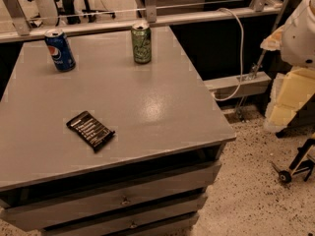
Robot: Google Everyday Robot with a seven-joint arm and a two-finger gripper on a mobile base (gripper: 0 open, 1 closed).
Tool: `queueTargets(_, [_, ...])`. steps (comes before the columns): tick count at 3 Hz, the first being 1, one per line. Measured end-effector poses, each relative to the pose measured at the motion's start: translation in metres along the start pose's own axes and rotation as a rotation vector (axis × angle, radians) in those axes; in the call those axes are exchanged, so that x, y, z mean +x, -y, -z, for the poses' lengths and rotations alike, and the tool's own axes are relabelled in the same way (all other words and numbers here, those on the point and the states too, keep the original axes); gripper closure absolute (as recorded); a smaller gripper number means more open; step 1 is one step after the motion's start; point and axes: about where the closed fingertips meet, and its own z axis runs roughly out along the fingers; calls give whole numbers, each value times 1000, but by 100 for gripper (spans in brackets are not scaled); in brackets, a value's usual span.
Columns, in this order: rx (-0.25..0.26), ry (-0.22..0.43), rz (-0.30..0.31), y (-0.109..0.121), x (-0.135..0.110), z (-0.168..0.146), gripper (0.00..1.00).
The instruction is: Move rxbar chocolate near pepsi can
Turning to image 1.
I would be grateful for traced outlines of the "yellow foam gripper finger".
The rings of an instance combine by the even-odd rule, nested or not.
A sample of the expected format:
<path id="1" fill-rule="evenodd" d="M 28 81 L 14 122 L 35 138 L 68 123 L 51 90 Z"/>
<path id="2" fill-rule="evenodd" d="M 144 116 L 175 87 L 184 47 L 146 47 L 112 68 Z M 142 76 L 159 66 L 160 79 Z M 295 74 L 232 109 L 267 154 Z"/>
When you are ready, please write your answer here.
<path id="1" fill-rule="evenodd" d="M 264 128 L 272 133 L 287 128 L 314 94 L 314 68 L 293 66 L 286 74 L 277 73 L 265 112 Z"/>

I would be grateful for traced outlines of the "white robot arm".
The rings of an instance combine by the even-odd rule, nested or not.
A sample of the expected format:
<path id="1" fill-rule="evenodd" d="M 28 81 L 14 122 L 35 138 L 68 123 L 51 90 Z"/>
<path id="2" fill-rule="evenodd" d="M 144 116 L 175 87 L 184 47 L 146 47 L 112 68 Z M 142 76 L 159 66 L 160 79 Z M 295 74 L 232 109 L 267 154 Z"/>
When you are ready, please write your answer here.
<path id="1" fill-rule="evenodd" d="M 277 133 L 315 94 L 315 0 L 302 0 L 260 47 L 278 50 L 282 60 L 292 66 L 286 75 L 275 79 L 265 113 L 264 128 Z"/>

